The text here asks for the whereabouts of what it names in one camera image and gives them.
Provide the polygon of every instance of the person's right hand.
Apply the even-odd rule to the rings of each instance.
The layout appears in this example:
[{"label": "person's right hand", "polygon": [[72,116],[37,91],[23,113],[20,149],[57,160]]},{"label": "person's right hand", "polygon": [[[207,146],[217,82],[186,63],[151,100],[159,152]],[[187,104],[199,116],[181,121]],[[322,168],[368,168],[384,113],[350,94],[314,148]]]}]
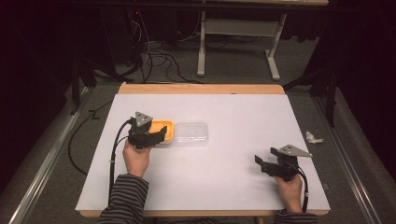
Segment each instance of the person's right hand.
[{"label": "person's right hand", "polygon": [[143,177],[149,166],[149,153],[152,147],[145,147],[143,149],[136,149],[132,144],[125,140],[124,150],[122,155],[125,161],[125,166],[128,174]]},{"label": "person's right hand", "polygon": [[284,181],[282,177],[274,176],[279,187],[279,194],[283,203],[286,205],[288,213],[301,213],[301,189],[303,181],[300,175],[295,175],[291,181]]}]

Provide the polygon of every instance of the gray striped sleeve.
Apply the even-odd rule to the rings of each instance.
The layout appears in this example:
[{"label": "gray striped sleeve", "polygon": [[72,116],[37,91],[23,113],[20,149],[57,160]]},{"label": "gray striped sleeve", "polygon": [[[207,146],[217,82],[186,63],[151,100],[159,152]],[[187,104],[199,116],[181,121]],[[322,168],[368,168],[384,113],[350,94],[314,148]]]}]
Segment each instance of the gray striped sleeve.
[{"label": "gray striped sleeve", "polygon": [[276,213],[274,224],[316,224],[318,217],[311,213],[287,213],[286,209]]},{"label": "gray striped sleeve", "polygon": [[102,211],[98,223],[143,223],[143,210],[149,183],[134,175],[119,175],[114,183],[110,206]]}]

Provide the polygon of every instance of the orange container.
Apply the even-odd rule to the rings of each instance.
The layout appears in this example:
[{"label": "orange container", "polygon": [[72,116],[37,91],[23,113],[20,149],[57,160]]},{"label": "orange container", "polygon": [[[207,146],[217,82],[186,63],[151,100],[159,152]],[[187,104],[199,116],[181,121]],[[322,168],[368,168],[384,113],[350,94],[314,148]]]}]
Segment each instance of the orange container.
[{"label": "orange container", "polygon": [[173,141],[175,127],[174,127],[174,123],[172,122],[172,120],[154,119],[151,122],[151,127],[148,131],[149,133],[157,133],[165,126],[167,126],[165,140],[163,142],[161,142],[160,144],[169,144]]}]

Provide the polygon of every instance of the clear plastic container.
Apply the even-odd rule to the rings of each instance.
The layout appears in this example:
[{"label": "clear plastic container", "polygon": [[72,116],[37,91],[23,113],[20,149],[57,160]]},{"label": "clear plastic container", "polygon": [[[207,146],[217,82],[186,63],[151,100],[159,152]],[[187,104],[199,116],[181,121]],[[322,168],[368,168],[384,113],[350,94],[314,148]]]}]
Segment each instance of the clear plastic container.
[{"label": "clear plastic container", "polygon": [[175,131],[178,147],[202,147],[207,142],[207,126],[203,122],[180,122]]}]

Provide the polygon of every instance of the white table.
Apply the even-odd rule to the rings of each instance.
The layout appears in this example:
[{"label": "white table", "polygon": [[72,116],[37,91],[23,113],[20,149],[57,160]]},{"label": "white table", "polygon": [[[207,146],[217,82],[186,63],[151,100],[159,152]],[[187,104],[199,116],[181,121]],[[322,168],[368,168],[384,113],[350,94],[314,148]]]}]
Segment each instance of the white table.
[{"label": "white table", "polygon": [[[327,6],[328,0],[203,0],[203,2],[238,2],[238,3],[260,3],[281,4],[298,6]],[[205,12],[201,13],[201,44],[198,54],[198,76],[205,75],[205,35],[252,35],[270,36],[273,38],[271,48],[265,50],[265,56],[270,67],[273,80],[280,80],[277,71],[274,54],[280,35],[285,25],[287,15],[282,14],[278,21],[240,21],[240,20],[218,20],[207,19]]]},{"label": "white table", "polygon": [[[83,216],[97,217],[106,208],[112,145],[121,124],[136,110],[175,124],[201,121],[208,129],[202,147],[172,143],[151,150],[144,176],[149,182],[146,217],[262,217],[284,207],[275,180],[254,161],[258,155],[276,162],[270,147],[291,144],[307,151],[280,86],[127,85],[111,106],[80,195],[76,210]],[[126,173],[121,152],[119,146],[115,176]],[[328,213],[330,206],[312,160],[300,158],[299,163],[310,188],[308,211]]]}]

